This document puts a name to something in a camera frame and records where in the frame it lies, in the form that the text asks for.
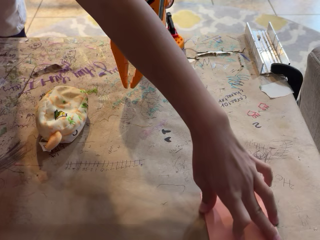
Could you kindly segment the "person's bare hand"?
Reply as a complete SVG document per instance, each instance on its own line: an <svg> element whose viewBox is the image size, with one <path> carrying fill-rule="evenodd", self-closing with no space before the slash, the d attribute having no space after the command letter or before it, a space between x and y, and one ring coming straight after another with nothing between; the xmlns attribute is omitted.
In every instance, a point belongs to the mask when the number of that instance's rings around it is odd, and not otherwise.
<svg viewBox="0 0 320 240"><path fill-rule="evenodd" d="M279 240L271 167L243 148L225 114L203 120L191 131L193 179L202 191L200 212L211 210L219 198L233 218L232 232L237 240L243 239L250 222L266 239Z"/></svg>

